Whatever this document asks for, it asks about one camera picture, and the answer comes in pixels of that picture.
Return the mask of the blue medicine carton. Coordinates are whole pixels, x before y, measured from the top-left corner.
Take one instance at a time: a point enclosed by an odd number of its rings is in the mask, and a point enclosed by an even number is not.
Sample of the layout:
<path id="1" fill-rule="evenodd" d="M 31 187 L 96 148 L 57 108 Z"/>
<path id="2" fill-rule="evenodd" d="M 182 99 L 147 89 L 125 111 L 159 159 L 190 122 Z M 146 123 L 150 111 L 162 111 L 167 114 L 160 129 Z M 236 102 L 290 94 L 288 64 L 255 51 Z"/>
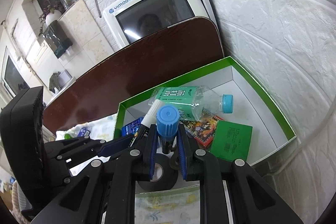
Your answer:
<path id="1" fill-rule="evenodd" d="M 91 131 L 88 130 L 86 127 L 82 127 L 78 134 L 77 134 L 77 137 L 84 137 L 84 136 L 89 136 L 91 134 Z"/>

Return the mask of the blue gum container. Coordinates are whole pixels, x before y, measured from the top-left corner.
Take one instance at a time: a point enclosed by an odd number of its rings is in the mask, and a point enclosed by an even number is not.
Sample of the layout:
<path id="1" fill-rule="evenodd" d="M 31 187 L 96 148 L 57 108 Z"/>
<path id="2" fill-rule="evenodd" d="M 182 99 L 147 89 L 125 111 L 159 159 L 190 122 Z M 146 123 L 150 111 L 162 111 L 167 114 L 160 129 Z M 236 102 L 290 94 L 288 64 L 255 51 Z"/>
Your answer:
<path id="1" fill-rule="evenodd" d="M 122 130 L 121 130 L 121 136 L 126 136 L 126 135 L 129 135 L 129 134 L 135 134 L 139 127 L 141 126 L 141 122 L 143 120 L 143 117 L 139 117 L 137 118 L 136 120 L 128 123 L 127 125 L 123 126 L 122 127 Z"/>

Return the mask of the small green box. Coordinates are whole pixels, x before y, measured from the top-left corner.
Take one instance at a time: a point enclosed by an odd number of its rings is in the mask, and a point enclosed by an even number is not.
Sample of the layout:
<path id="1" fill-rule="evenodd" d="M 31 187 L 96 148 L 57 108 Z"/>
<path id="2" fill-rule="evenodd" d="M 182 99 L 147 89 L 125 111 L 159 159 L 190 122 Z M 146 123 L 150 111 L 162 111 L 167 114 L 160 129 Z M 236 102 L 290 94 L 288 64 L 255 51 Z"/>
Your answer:
<path id="1" fill-rule="evenodd" d="M 234 161 L 247 160 L 252 137 L 252 126 L 218 121 L 210 153 L 217 158 Z"/>

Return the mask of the black electrical tape roll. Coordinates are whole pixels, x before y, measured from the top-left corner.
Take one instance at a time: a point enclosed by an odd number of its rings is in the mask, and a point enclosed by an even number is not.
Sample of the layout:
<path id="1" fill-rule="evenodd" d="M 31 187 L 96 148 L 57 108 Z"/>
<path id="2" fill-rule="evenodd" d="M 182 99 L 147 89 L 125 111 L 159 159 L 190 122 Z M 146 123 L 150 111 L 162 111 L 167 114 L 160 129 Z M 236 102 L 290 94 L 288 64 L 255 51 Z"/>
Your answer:
<path id="1" fill-rule="evenodd" d="M 139 181 L 141 189 L 146 192 L 156 192 L 170 190 L 178 179 L 178 171 L 173 170 L 169 165 L 170 158 L 162 153 L 157 153 L 155 157 L 155 167 L 153 178 L 150 181 Z"/>

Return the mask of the green cardboard box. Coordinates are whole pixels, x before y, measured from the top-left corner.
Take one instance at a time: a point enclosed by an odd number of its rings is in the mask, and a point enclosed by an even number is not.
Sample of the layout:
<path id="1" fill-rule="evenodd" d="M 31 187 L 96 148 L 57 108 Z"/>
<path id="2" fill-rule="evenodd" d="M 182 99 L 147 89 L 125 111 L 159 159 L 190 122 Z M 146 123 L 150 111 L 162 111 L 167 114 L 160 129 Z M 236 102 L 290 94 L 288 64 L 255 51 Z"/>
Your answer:
<path id="1" fill-rule="evenodd" d="M 180 124 L 202 149 L 253 166 L 285 147 L 295 133 L 255 79 L 226 57 L 120 103 L 114 132 L 144 117 L 156 99 L 179 110 Z"/>

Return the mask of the colourful playing card box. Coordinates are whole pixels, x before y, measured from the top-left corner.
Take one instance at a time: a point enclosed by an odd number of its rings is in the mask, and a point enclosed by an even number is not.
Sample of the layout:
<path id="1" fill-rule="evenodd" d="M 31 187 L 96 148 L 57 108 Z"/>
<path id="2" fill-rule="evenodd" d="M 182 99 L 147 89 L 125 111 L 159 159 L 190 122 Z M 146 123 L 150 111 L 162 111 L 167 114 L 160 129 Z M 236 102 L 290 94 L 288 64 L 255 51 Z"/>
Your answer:
<path id="1" fill-rule="evenodd" d="M 203 118 L 201 121 L 181 121 L 185 132 L 194 138 L 203 148 L 208 148 L 213 142 L 218 121 L 223 121 L 217 115 Z"/>

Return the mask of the plastic bottle green label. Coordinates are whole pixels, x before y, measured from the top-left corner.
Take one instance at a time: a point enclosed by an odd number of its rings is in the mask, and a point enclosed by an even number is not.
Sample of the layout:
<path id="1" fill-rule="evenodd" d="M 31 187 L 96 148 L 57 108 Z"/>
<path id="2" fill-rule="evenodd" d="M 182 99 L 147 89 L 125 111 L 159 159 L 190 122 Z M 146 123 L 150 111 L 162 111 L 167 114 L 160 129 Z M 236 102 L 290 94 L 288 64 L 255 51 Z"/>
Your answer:
<path id="1" fill-rule="evenodd" d="M 152 105 L 156 99 L 175 106 L 183 121 L 199 121 L 205 114 L 231 114 L 234 108 L 232 94 L 218 94 L 207 86 L 159 87 L 148 104 Z"/>

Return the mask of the green mosquito repellent bottle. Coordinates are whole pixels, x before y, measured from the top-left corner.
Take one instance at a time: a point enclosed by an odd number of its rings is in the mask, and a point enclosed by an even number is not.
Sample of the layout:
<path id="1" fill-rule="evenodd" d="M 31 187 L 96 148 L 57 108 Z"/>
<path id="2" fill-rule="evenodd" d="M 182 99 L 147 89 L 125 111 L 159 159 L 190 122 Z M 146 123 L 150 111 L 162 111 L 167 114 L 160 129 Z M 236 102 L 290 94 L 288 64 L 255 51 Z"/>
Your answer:
<path id="1" fill-rule="evenodd" d="M 70 134 L 65 134 L 64 139 L 72 139 L 72 136 Z"/>

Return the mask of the black pen blue cap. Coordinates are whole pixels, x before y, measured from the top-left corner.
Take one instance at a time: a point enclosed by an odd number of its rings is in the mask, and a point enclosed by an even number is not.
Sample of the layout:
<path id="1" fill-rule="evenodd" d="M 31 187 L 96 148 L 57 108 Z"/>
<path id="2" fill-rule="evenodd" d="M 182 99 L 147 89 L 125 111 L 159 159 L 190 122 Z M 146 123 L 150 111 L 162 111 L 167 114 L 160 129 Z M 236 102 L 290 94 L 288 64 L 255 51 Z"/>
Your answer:
<path id="1" fill-rule="evenodd" d="M 173 105 L 164 105 L 157 112 L 157 132 L 161 141 L 162 153 L 169 154 L 178 132 L 179 111 Z"/>

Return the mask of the dark brown wooden board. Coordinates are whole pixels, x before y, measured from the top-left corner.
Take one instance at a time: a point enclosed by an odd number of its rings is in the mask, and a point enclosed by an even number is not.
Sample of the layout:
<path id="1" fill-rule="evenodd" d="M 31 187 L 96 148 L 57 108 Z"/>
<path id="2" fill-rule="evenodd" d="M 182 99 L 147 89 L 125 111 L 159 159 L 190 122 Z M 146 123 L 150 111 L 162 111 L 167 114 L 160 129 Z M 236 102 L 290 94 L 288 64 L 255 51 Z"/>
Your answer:
<path id="1" fill-rule="evenodd" d="M 114 114 L 120 102 L 224 57 L 218 29 L 203 17 L 151 34 L 107 57 L 46 107 L 51 132 Z"/>

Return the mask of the grey rag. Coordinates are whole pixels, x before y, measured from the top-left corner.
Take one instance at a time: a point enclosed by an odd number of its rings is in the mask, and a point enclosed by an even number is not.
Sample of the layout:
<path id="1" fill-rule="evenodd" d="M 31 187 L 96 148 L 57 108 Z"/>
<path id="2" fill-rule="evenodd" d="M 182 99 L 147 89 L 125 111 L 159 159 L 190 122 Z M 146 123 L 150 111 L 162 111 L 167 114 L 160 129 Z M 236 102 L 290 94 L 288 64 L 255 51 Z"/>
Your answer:
<path id="1" fill-rule="evenodd" d="M 59 82 L 60 72 L 55 72 L 49 79 L 49 91 L 56 94 L 62 89 L 62 84 Z"/>

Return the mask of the glass door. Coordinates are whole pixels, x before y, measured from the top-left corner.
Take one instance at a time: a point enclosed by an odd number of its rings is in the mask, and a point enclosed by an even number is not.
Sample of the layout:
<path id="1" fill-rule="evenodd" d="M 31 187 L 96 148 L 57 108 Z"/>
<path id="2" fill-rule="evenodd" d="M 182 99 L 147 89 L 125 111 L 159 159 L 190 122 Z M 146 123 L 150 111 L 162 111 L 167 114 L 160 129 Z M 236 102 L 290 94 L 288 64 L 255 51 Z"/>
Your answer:
<path id="1" fill-rule="evenodd" d="M 11 98 L 14 98 L 21 90 L 29 88 L 28 83 L 19 73 L 7 47 L 3 58 L 1 81 Z"/>

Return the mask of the white plant pot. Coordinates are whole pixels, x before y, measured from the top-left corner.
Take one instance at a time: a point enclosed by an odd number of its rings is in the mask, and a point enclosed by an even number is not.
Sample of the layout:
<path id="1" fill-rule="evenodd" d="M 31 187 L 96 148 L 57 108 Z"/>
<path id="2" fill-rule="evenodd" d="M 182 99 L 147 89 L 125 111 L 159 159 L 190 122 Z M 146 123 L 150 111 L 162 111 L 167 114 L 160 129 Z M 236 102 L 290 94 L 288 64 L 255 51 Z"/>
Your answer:
<path id="1" fill-rule="evenodd" d="M 45 20 L 46 26 L 49 26 L 55 20 L 59 20 L 61 16 L 62 16 L 62 13 L 59 10 L 54 9 L 54 12 L 50 12 L 46 16 L 46 20 Z"/>

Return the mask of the white Vimoo appliance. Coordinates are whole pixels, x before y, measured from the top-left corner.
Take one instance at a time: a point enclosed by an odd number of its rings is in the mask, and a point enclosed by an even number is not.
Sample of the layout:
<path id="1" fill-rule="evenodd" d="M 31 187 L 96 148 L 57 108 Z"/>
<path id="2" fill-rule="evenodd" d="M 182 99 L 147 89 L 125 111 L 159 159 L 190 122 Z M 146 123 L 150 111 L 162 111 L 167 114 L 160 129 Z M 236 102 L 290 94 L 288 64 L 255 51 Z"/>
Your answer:
<path id="1" fill-rule="evenodd" d="M 217 22 L 210 0 L 116 0 L 102 14 L 121 48 L 194 17 Z"/>

